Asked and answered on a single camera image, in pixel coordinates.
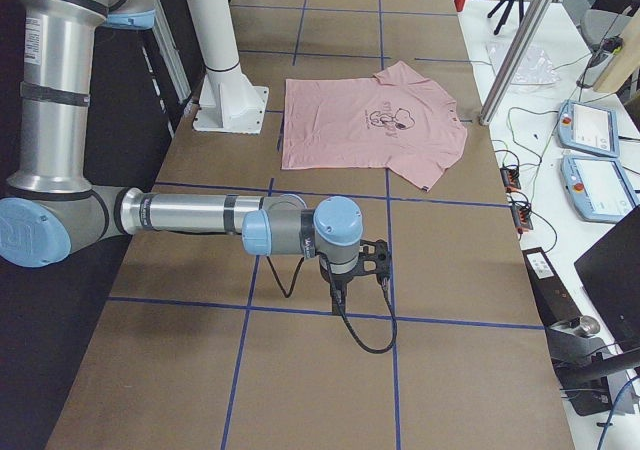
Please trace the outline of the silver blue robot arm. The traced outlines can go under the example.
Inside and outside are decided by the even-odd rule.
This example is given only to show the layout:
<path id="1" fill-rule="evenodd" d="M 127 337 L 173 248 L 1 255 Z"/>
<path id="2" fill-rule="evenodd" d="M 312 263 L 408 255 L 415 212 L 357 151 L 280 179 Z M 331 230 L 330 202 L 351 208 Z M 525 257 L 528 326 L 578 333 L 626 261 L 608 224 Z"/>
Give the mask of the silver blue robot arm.
<path id="1" fill-rule="evenodd" d="M 154 194 L 95 186 L 83 174 L 94 35 L 147 30 L 154 0 L 19 0 L 26 11 L 19 169 L 1 202 L 1 254 L 43 267 L 100 240 L 141 231 L 238 235 L 246 252 L 318 258 L 328 282 L 390 276 L 386 242 L 366 241 L 358 205 L 331 197 Z"/>

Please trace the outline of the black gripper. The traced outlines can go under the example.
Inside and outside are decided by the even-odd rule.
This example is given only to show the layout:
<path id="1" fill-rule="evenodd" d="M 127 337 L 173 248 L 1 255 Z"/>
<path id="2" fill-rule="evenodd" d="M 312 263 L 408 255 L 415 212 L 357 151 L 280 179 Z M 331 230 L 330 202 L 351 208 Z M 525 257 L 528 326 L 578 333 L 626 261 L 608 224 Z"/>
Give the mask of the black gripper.
<path id="1" fill-rule="evenodd" d="M 381 239 L 361 240 L 358 259 L 352 273 L 355 276 L 389 276 L 390 251 L 388 243 Z"/>

